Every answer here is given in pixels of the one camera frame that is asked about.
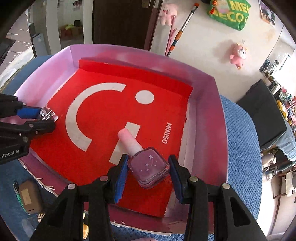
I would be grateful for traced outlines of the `brown earbud case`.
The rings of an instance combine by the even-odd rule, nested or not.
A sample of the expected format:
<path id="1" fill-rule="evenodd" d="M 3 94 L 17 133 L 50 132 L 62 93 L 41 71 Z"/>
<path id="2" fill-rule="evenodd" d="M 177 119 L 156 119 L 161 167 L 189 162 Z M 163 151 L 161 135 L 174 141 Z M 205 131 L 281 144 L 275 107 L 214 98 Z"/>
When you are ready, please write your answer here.
<path id="1" fill-rule="evenodd" d="M 34 181 L 27 180 L 23 182 L 19 186 L 18 192 L 20 194 L 26 213 L 37 214 L 43 211 L 44 205 L 41 198 L 41 193 L 38 185 Z"/>

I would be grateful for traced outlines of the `clear glass perfume bottle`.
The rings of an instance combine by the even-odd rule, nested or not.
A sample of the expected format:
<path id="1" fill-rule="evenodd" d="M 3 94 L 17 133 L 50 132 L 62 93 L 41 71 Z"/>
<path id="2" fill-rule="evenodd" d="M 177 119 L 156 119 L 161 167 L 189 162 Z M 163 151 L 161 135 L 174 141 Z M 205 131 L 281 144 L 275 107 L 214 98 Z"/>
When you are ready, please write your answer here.
<path id="1" fill-rule="evenodd" d="M 39 120 L 53 120 L 53 121 L 57 121 L 58 120 L 58 116 L 56 115 L 56 113 L 49 108 L 48 106 L 43 107 L 38 115 L 38 119 Z"/>

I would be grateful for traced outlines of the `pink cardboard tray box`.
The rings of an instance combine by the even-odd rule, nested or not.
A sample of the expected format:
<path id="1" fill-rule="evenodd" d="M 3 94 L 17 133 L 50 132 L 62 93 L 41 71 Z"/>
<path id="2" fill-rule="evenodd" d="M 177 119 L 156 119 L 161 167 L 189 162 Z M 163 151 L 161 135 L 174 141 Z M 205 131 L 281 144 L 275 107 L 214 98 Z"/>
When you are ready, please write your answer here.
<path id="1" fill-rule="evenodd" d="M 174 59 L 116 45 L 72 45 L 53 55 L 18 88 L 16 96 L 29 106 L 45 107 L 79 69 L 80 60 L 150 71 L 192 87 L 177 157 L 191 175 L 219 186 L 227 180 L 228 143 L 221 98 L 210 75 Z M 20 158 L 23 167 L 55 195 L 73 183 L 47 164 L 30 147 Z M 128 168 L 119 202 L 109 206 L 110 220 L 152 233 L 184 232 L 188 207 L 176 199 L 169 176 L 151 188 L 142 188 Z"/>

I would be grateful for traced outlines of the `red Miniso paper liner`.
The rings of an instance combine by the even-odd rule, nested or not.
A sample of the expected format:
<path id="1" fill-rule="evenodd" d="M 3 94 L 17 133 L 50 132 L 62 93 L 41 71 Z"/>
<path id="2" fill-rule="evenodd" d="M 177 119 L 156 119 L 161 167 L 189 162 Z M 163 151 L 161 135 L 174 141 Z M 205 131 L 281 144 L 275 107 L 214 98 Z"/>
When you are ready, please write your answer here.
<path id="1" fill-rule="evenodd" d="M 58 116 L 52 133 L 31 142 L 36 155 L 67 180 L 89 184 L 122 155 L 118 132 L 133 125 L 143 148 L 178 155 L 192 87 L 132 67 L 80 60 L 48 102 Z"/>

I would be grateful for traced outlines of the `black cloth side table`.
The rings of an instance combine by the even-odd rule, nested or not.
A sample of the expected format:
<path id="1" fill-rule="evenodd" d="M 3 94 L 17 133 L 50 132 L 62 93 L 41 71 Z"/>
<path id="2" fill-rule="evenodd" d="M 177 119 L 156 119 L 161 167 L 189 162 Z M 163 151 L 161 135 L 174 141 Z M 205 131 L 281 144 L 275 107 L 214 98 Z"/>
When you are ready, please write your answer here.
<path id="1" fill-rule="evenodd" d="M 237 104 L 252 118 L 261 150 L 275 146 L 290 161 L 295 161 L 295 137 L 292 128 L 262 79 L 253 84 Z"/>

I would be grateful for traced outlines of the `dark brown door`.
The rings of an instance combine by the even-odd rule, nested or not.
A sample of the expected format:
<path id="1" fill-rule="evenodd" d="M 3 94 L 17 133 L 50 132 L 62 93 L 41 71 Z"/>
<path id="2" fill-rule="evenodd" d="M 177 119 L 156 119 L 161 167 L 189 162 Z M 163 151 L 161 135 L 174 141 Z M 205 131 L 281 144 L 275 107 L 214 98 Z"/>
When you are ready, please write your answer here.
<path id="1" fill-rule="evenodd" d="M 163 1 L 96 0 L 92 41 L 150 50 Z"/>

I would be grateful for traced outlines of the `pink plush toy right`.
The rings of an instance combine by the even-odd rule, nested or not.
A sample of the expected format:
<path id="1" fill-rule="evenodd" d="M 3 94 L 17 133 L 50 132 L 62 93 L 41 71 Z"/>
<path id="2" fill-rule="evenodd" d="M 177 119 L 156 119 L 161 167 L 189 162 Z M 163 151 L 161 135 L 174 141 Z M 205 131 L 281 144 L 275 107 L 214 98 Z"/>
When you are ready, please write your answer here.
<path id="1" fill-rule="evenodd" d="M 237 43 L 234 45 L 232 54 L 229 58 L 231 64 L 235 65 L 237 69 L 241 69 L 247 58 L 247 49 Z"/>

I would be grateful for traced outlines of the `pink plush toy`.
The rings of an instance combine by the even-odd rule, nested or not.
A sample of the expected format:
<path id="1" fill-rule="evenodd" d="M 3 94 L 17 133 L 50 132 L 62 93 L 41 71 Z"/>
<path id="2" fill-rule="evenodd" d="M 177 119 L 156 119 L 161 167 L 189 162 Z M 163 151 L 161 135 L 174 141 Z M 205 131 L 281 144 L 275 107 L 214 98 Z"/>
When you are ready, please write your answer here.
<path id="1" fill-rule="evenodd" d="M 247 49 L 237 43 L 234 45 L 232 54 L 229 58 L 231 64 L 235 65 L 237 69 L 241 69 L 247 58 Z"/>
<path id="2" fill-rule="evenodd" d="M 176 4 L 163 4 L 159 12 L 159 22 L 162 26 L 170 26 L 173 16 L 177 16 L 178 6 Z"/>

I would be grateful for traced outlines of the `pink hanging stick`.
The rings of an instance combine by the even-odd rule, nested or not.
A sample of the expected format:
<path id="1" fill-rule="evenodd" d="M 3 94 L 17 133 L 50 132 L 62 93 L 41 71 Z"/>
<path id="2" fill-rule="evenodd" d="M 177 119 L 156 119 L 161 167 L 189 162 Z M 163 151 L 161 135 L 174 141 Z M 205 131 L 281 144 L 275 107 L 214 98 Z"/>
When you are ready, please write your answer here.
<path id="1" fill-rule="evenodd" d="M 169 52 L 170 46 L 171 46 L 171 44 L 173 42 L 173 35 L 177 31 L 177 28 L 175 28 L 175 20 L 176 20 L 176 15 L 173 15 L 171 17 L 171 28 L 170 28 L 170 32 L 169 32 L 168 42 L 167 42 L 167 45 L 166 45 L 165 56 Z"/>

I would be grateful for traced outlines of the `pink plush toy left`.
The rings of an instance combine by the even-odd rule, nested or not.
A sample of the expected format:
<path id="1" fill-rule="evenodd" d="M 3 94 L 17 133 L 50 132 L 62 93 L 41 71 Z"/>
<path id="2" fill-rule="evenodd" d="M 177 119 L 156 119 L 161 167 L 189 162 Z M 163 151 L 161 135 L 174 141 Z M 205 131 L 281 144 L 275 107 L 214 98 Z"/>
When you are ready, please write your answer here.
<path id="1" fill-rule="evenodd" d="M 159 22 L 162 26 L 170 26 L 173 16 L 177 16 L 178 6 L 176 4 L 163 4 L 159 12 Z"/>

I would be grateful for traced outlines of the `green tote bag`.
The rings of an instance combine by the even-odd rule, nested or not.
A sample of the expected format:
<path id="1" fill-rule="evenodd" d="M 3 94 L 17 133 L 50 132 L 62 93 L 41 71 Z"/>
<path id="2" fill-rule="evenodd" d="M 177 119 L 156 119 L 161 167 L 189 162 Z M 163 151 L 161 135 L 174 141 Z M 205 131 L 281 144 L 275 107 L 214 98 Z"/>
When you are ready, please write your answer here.
<path id="1" fill-rule="evenodd" d="M 210 1 L 207 14 L 210 18 L 241 31 L 246 25 L 250 9 L 248 1 L 213 0 Z"/>

